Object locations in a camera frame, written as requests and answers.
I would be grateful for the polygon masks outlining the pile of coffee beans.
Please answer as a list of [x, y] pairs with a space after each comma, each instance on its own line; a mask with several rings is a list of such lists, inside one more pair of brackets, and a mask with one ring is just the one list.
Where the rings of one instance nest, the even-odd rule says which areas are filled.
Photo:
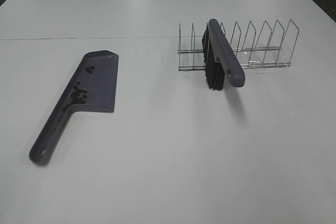
[[88, 93], [93, 87], [94, 77], [97, 76], [95, 70], [95, 65], [90, 63], [78, 66], [57, 101], [53, 114], [50, 115], [52, 132], [56, 131], [70, 107], [85, 103]]

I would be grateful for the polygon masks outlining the purple plastic dustpan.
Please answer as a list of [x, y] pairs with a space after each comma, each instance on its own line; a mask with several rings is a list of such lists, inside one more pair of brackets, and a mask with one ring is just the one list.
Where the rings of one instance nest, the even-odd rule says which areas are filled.
[[85, 54], [79, 65], [90, 63], [95, 65], [96, 77], [93, 87], [84, 104], [70, 107], [60, 121], [55, 132], [51, 131], [50, 116], [36, 138], [29, 152], [30, 161], [37, 166], [47, 165], [58, 144], [58, 141], [72, 114], [76, 112], [114, 112], [119, 56], [108, 50], [93, 51]]

